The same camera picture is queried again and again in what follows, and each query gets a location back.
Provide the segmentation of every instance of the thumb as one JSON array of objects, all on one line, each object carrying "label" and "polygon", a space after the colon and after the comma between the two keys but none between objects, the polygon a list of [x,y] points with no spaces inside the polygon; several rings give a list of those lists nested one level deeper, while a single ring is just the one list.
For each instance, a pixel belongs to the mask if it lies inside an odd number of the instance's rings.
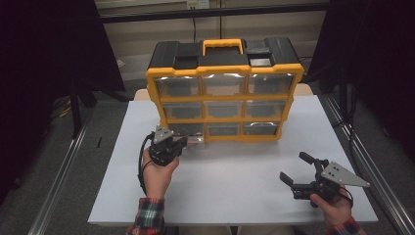
[{"label": "thumb", "polygon": [[317,194],[311,194],[310,195],[310,200],[315,203],[315,205],[317,205],[319,208],[321,208],[321,210],[323,210],[324,212],[326,210],[329,209],[330,204],[328,204],[326,202],[326,200],[322,199],[320,196],[318,196]]}]

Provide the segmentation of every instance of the storage compartment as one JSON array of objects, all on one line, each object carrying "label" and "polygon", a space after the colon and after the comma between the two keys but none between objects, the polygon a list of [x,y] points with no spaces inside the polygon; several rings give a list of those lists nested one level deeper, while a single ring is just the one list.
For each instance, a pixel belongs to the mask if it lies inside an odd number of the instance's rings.
[{"label": "storage compartment", "polygon": [[204,94],[233,96],[244,94],[245,76],[237,73],[212,74],[203,76]]},{"label": "storage compartment", "polygon": [[174,132],[174,136],[204,136],[204,125],[202,123],[172,123],[168,128]]},{"label": "storage compartment", "polygon": [[287,101],[247,101],[247,118],[279,118],[284,111]]},{"label": "storage compartment", "polygon": [[238,135],[239,123],[236,122],[223,122],[223,123],[208,123],[207,131],[210,136],[225,136],[225,135]]},{"label": "storage compartment", "polygon": [[244,122],[244,135],[275,135],[278,122]]},{"label": "storage compartment", "polygon": [[161,98],[199,95],[199,81],[196,76],[160,77],[155,82]]},{"label": "storage compartment", "polygon": [[209,118],[237,118],[241,116],[242,101],[205,101]]},{"label": "storage compartment", "polygon": [[288,94],[294,73],[252,74],[248,86],[250,94]]},{"label": "storage compartment", "polygon": [[201,118],[201,103],[161,103],[167,118]]}]

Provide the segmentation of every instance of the gray floor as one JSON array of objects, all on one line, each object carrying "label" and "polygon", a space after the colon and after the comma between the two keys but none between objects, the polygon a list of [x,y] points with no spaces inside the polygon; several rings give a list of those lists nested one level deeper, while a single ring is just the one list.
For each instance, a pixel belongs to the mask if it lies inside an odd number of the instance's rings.
[{"label": "gray floor", "polygon": [[[131,80],[126,81],[125,85],[127,91],[122,94],[133,97],[137,89],[144,87],[144,82]],[[317,86],[311,86],[318,94]],[[103,228],[86,222],[127,108],[126,103],[115,101],[105,94],[96,96],[99,99],[98,106],[93,111],[93,117],[45,234],[123,234],[125,231],[125,228]],[[85,108],[81,107],[81,110],[84,114]],[[29,231],[67,153],[72,132],[71,122],[70,114],[56,117],[52,121],[32,167],[21,178],[22,186],[10,191],[1,206],[0,234],[27,234]],[[398,142],[384,134],[382,124],[363,102],[357,105],[354,129],[398,198],[412,217],[415,216],[415,187],[412,187],[415,182],[415,164],[405,156]],[[348,153],[347,140],[337,127],[335,131]],[[357,166],[362,171],[362,176],[367,177],[362,165]],[[388,220],[391,215],[377,190],[372,189],[367,194],[380,221],[362,224],[364,229],[369,234],[395,234]],[[323,234],[324,226],[312,224],[299,225],[298,228],[312,235]]]}]

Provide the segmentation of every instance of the flannel shirt cuff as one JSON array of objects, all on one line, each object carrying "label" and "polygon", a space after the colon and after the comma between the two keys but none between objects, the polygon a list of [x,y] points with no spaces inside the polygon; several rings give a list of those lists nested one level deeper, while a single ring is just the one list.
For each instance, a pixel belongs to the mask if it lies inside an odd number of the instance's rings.
[{"label": "flannel shirt cuff", "polygon": [[164,213],[164,199],[141,198],[135,227],[161,228]]},{"label": "flannel shirt cuff", "polygon": [[348,221],[326,229],[326,234],[329,235],[365,235],[363,229],[356,223],[353,217]]}]

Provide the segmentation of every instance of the yellow plastic organizer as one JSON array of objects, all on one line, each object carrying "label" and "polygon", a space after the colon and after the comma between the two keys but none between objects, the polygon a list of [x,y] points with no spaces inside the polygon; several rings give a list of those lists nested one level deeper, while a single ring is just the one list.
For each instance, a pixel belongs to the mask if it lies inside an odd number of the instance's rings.
[{"label": "yellow plastic organizer", "polygon": [[281,138],[303,67],[287,37],[159,42],[147,70],[161,125],[199,141]]}]

